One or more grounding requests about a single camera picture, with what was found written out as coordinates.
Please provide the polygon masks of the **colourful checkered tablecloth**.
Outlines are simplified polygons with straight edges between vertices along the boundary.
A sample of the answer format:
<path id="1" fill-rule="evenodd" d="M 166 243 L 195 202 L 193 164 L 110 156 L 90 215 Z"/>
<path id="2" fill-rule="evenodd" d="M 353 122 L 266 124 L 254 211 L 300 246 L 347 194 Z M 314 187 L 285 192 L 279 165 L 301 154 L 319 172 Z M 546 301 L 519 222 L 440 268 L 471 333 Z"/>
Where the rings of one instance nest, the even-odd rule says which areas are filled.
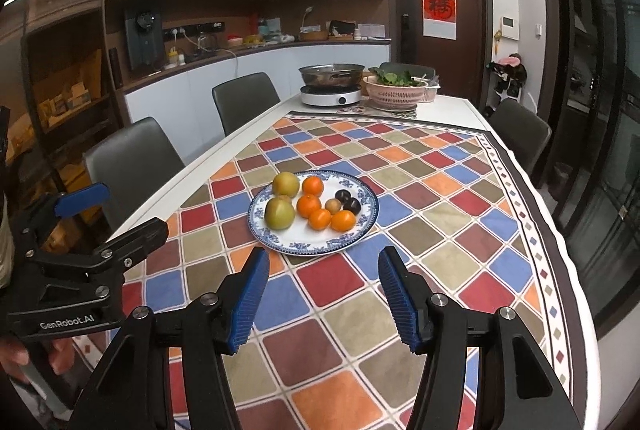
<path id="1" fill-rule="evenodd" d="M 378 277 L 395 247 L 407 268 L 460 306 L 518 314 L 579 416 L 587 364 L 576 284 L 546 209 L 480 127 L 287 110 L 186 169 L 166 244 L 128 272 L 124 307 L 186 306 L 239 271 L 257 242 L 248 210 L 283 171 L 360 179 L 378 217 L 323 257 L 273 252 L 252 332 L 226 366 L 247 429 L 402 429 L 423 358 L 400 341 Z"/>

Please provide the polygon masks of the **clear plastic container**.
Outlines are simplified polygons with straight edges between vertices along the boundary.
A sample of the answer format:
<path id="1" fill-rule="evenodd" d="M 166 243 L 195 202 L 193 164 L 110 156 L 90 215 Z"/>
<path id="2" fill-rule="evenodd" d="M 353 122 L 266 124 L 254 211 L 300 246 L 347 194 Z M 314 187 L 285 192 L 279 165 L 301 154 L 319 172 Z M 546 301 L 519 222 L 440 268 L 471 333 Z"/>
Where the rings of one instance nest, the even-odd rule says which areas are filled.
<path id="1" fill-rule="evenodd" d="M 440 89 L 440 84 L 436 79 L 430 80 L 424 86 L 423 101 L 424 103 L 433 103 Z"/>

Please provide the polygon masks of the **brown kiwi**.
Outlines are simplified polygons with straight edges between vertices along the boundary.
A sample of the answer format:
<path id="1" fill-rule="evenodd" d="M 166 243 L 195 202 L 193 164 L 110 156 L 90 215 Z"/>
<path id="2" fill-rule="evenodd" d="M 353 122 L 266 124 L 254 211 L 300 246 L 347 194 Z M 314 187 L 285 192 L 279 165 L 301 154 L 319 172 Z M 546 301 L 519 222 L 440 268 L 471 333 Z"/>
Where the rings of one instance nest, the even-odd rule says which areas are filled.
<path id="1" fill-rule="evenodd" d="M 332 214 L 339 212 L 341 208 L 342 203 L 336 198 L 331 198 L 326 202 L 326 210 L 329 210 Z"/>

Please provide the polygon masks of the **steel pot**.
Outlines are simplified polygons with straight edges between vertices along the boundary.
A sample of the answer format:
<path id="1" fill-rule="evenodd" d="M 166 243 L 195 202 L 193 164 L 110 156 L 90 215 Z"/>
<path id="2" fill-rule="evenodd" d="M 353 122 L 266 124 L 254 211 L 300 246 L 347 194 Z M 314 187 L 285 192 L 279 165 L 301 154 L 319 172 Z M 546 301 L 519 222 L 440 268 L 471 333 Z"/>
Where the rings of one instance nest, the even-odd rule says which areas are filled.
<path id="1" fill-rule="evenodd" d="M 344 88 L 358 86 L 364 67 L 358 64 L 324 64 L 299 68 L 306 86 L 314 88 Z"/>

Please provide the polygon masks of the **white induction cooker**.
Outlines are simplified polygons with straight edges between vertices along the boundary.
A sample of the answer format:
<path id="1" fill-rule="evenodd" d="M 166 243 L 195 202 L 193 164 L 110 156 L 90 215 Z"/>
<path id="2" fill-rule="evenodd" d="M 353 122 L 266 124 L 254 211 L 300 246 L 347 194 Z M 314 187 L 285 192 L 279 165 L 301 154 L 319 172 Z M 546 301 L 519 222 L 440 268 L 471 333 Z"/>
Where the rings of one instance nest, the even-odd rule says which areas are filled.
<path id="1" fill-rule="evenodd" d="M 303 86 L 300 100 L 311 107 L 346 107 L 360 102 L 361 92 L 357 88 L 322 88 L 321 86 Z"/>

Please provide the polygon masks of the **large orange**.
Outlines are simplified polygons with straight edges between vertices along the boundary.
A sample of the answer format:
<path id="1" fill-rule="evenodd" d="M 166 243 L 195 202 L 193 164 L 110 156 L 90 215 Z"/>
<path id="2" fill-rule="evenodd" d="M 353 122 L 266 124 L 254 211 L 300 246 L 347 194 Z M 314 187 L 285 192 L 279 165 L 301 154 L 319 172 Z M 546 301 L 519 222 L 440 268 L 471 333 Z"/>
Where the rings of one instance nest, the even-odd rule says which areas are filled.
<path id="1" fill-rule="evenodd" d="M 297 199 L 296 210 L 303 218 L 308 219 L 315 211 L 322 208 L 320 199 L 314 195 L 302 195 Z"/>

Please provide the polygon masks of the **dark plum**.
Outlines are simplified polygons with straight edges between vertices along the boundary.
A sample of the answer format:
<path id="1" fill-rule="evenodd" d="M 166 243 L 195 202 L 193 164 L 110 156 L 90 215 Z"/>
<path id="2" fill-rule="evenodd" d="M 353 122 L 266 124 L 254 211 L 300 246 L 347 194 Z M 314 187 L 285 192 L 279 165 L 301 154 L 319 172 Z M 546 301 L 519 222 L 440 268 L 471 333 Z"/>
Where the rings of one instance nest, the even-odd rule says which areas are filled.
<path id="1" fill-rule="evenodd" d="M 335 193 L 335 198 L 341 203 L 344 204 L 352 197 L 352 194 L 349 193 L 348 190 L 338 190 Z"/>
<path id="2" fill-rule="evenodd" d="M 360 201 L 355 197 L 348 198 L 343 204 L 343 209 L 345 211 L 350 211 L 356 216 L 361 211 Z"/>

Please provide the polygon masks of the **grey chair far left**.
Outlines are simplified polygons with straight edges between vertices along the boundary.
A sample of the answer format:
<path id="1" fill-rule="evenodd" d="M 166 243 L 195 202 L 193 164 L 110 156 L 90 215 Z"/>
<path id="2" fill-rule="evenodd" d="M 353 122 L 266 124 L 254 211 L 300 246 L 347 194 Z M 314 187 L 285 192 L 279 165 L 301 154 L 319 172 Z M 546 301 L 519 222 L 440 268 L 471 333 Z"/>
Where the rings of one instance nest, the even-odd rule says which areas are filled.
<path id="1" fill-rule="evenodd" d="M 278 92 L 264 72 L 218 84 L 212 95 L 225 135 L 239 130 L 280 103 Z"/>

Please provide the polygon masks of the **small orange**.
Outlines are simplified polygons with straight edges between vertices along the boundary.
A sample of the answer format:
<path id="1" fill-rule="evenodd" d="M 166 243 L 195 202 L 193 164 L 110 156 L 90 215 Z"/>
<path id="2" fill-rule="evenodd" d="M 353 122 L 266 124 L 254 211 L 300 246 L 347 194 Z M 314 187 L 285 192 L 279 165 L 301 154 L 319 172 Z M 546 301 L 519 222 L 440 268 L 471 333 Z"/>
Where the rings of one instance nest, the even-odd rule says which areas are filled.
<path id="1" fill-rule="evenodd" d="M 357 217 L 349 210 L 337 211 L 332 216 L 331 228 L 339 233 L 346 233 L 354 228 L 357 223 Z"/>

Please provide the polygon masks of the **yellow pear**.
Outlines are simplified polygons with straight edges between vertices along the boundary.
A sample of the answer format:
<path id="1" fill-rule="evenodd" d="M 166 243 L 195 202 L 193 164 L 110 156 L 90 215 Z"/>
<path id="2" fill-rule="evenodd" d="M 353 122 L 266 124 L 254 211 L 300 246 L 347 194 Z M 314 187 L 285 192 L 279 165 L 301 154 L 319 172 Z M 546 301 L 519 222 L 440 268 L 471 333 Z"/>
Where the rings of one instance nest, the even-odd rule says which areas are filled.
<path id="1" fill-rule="evenodd" d="M 294 198 L 299 192 L 299 178 L 292 172 L 280 172 L 273 178 L 271 186 L 274 196 Z"/>

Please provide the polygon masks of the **green apple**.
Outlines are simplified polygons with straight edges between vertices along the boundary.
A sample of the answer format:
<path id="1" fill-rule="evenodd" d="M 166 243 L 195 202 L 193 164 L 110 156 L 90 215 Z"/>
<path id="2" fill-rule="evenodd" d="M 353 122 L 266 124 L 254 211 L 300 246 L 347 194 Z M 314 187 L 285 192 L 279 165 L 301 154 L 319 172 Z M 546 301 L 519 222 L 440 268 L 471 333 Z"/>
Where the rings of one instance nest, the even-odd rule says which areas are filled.
<path id="1" fill-rule="evenodd" d="M 264 220 L 270 230 L 287 230 L 293 224 L 295 217 L 296 210 L 288 198 L 278 196 L 267 202 Z"/>

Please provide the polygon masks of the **blue white porcelain plate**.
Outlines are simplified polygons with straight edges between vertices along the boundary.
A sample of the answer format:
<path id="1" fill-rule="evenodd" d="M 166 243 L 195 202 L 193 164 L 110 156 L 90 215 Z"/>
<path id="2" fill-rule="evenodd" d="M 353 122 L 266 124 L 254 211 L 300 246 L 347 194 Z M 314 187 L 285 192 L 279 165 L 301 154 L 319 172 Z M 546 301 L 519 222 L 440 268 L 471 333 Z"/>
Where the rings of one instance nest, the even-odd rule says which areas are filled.
<path id="1" fill-rule="evenodd" d="M 379 211 L 371 187 L 348 173 L 280 172 L 250 203 L 247 223 L 262 246 L 311 258 L 360 242 L 374 227 Z"/>

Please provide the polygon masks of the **grey chair near left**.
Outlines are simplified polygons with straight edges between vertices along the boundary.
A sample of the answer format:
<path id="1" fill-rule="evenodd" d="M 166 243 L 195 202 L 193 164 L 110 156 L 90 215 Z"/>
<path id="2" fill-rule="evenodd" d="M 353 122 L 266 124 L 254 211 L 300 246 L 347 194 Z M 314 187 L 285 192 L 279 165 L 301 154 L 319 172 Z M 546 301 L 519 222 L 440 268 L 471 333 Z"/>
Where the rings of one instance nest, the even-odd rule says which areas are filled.
<path id="1" fill-rule="evenodd" d="M 110 191 L 102 210 L 113 232 L 184 168 L 153 117 L 110 135 L 85 153 L 84 161 L 91 182 Z"/>

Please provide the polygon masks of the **black water dispenser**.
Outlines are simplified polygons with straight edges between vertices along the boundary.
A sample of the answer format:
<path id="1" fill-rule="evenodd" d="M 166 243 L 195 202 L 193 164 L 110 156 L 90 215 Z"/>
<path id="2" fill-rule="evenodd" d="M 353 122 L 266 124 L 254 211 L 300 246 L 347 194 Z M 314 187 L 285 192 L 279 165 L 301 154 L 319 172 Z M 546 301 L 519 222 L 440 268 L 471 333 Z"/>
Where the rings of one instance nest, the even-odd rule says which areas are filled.
<path id="1" fill-rule="evenodd" d="M 165 59 L 163 26 L 157 10 L 126 10 L 125 36 L 131 70 L 157 67 Z"/>

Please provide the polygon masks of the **pink basket with greens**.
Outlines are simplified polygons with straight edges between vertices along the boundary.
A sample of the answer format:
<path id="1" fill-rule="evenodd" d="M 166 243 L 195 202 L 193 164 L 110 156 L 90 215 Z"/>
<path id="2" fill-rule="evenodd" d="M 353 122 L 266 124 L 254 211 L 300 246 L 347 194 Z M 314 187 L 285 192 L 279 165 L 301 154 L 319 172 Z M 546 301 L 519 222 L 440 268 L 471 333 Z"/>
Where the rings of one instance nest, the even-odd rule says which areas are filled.
<path id="1" fill-rule="evenodd" d="M 405 112 L 424 99 L 434 69 L 408 64 L 382 64 L 367 69 L 362 84 L 370 102 L 377 108 Z"/>

